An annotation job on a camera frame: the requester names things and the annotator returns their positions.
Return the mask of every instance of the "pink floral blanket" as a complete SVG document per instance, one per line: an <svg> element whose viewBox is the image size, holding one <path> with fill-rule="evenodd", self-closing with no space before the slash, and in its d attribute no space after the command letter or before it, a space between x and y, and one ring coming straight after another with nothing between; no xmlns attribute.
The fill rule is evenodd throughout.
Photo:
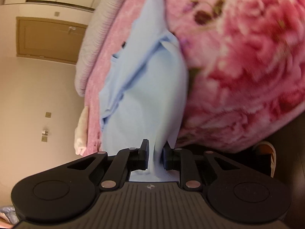
<svg viewBox="0 0 305 229"><path fill-rule="evenodd" d="M87 84L88 148L100 143L98 93L110 57L127 39L145 0L126 0ZM238 152L305 109L305 0L166 0L180 41L189 96L177 146Z"/></svg>

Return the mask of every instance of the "light blue shirt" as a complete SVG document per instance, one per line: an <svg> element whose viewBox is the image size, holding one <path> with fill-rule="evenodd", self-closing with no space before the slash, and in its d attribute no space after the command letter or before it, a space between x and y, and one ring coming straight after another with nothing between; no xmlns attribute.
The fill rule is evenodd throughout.
<svg viewBox="0 0 305 229"><path fill-rule="evenodd" d="M166 141L173 147L187 97L188 74L179 42L167 29L164 0L146 0L124 49L114 54L100 92L102 148L108 155L149 140L146 171L130 181L178 181L161 161Z"/></svg>

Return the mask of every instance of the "circular black cover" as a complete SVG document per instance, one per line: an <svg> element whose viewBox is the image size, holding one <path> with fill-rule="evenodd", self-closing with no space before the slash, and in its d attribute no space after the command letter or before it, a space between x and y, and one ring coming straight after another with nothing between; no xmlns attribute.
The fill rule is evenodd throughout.
<svg viewBox="0 0 305 229"><path fill-rule="evenodd" d="M12 190L16 213L21 219L39 223L69 220L85 211L95 196L95 186L88 177L67 168L27 177Z"/></svg>
<svg viewBox="0 0 305 229"><path fill-rule="evenodd" d="M241 223L266 223L289 208L288 188L280 181L256 172L225 171L207 192L211 206L228 219Z"/></svg>

